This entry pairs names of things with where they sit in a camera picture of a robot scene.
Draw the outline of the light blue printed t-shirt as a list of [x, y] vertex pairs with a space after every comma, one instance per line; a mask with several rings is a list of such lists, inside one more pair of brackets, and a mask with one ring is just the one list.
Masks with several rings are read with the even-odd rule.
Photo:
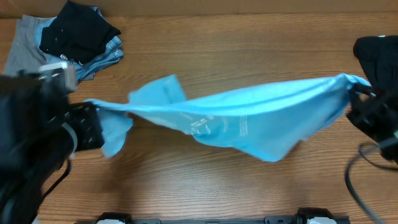
[[199, 143], [232, 147], [266, 162], [285, 157], [301, 140], [329, 127], [349, 103], [355, 75], [266, 83], [194, 100], [175, 75], [129, 94], [125, 104], [93, 100], [103, 130], [103, 154], [115, 156], [133, 122], [128, 113], [191, 135]]

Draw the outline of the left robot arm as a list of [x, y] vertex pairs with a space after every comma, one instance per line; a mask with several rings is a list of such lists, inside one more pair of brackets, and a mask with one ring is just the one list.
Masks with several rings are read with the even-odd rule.
[[70, 173], [70, 156], [103, 146], [92, 103], [74, 103], [70, 70], [1, 76], [1, 224], [32, 223]]

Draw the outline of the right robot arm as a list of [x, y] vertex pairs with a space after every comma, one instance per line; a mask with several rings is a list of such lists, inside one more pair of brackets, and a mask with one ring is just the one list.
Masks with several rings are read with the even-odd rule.
[[384, 92], [378, 95], [370, 91], [349, 91], [351, 111], [346, 117], [368, 137], [381, 143], [393, 140], [390, 146], [382, 147], [382, 157], [397, 161], [397, 93]]

